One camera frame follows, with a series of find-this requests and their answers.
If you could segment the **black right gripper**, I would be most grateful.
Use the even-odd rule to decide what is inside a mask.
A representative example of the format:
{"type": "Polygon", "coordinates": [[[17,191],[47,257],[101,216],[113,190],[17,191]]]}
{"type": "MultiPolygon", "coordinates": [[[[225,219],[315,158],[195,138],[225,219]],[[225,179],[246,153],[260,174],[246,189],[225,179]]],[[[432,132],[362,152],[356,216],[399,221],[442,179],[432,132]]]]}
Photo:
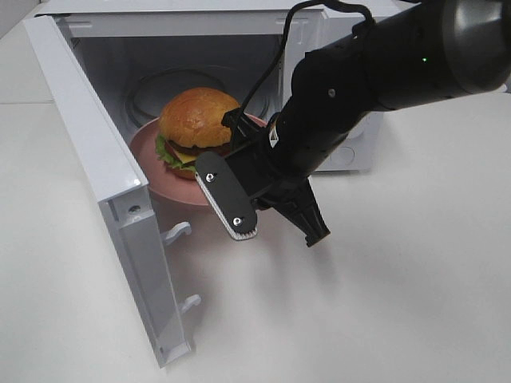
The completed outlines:
{"type": "Polygon", "coordinates": [[[252,206],[258,210],[277,210],[305,235],[308,247],[331,232],[324,223],[309,180],[288,172],[287,155],[271,154],[273,126],[260,127],[243,114],[227,113],[223,125],[232,130],[232,151],[224,157],[252,206]]]}

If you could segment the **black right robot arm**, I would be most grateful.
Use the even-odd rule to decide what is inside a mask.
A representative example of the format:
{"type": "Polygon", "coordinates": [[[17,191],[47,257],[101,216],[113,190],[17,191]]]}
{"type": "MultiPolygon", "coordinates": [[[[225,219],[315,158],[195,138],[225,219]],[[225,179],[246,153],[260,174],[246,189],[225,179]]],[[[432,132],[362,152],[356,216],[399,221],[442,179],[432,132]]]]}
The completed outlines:
{"type": "Polygon", "coordinates": [[[307,52],[283,109],[227,161],[252,210],[277,210],[312,246],[329,231],[309,175],[365,115],[490,92],[509,74],[509,2],[415,1],[307,52]]]}

